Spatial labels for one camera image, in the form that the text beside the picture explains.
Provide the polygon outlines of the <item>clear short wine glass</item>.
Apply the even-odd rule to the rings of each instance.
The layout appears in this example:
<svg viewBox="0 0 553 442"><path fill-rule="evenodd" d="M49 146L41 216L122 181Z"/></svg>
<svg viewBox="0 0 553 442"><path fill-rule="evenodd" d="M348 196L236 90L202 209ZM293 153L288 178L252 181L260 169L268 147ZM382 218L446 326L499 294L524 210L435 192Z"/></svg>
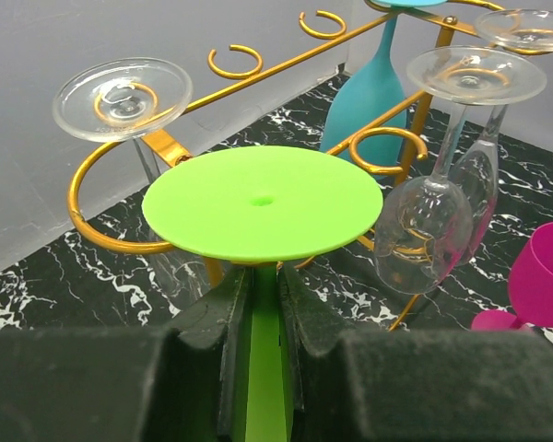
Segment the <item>clear short wine glass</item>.
<svg viewBox="0 0 553 442"><path fill-rule="evenodd" d="M378 277L396 292L416 295L433 290L448 275L471 237L470 203L449 179L468 106L530 99L545 88L547 76L522 56L470 45L426 51L408 64L407 75L432 96L453 103L432 172L394 188L375 225Z"/></svg>

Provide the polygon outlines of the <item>green plastic wine glass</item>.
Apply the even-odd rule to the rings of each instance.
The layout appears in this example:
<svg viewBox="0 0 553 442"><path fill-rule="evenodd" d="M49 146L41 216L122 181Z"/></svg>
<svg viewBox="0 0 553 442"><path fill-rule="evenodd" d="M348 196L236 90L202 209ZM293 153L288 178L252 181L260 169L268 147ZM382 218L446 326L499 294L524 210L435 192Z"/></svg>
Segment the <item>green plastic wine glass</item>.
<svg viewBox="0 0 553 442"><path fill-rule="evenodd" d="M341 248L382 209L365 171L324 153L249 146L206 154L162 174L142 211L172 246L240 263L252 274L237 342L226 356L241 388L227 420L232 441L287 441L291 408L283 368L277 264Z"/></svg>

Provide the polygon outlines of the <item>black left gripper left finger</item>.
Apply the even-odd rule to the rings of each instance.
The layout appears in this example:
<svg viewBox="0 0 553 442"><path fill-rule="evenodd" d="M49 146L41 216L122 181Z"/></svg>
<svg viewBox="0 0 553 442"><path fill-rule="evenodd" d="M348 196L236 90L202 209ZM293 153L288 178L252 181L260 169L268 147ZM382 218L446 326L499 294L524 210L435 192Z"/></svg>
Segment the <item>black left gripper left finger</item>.
<svg viewBox="0 0 553 442"><path fill-rule="evenodd" d="M252 274L161 326L0 331L0 441L241 441Z"/></svg>

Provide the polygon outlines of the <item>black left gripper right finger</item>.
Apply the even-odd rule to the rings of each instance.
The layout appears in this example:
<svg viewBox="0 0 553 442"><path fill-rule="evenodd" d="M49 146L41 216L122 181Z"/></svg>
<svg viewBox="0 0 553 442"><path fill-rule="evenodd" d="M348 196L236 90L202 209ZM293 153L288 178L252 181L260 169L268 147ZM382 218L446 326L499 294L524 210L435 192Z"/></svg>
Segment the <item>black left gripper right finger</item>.
<svg viewBox="0 0 553 442"><path fill-rule="evenodd" d="M296 441L553 441L553 347L531 332L382 331L284 266Z"/></svg>

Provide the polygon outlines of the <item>teal plastic wine glass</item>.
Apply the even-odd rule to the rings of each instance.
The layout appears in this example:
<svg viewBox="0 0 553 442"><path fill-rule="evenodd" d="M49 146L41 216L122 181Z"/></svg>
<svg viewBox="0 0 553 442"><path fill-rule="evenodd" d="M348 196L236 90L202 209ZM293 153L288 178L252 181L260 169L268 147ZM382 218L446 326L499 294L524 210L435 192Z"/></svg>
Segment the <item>teal plastic wine glass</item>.
<svg viewBox="0 0 553 442"><path fill-rule="evenodd" d="M446 1L390 1L392 6L436 6ZM323 153L383 115L405 99L405 93L391 61L396 18L388 20L374 56L339 89L328 111L319 150ZM397 166L403 139L377 135L358 146L367 162Z"/></svg>

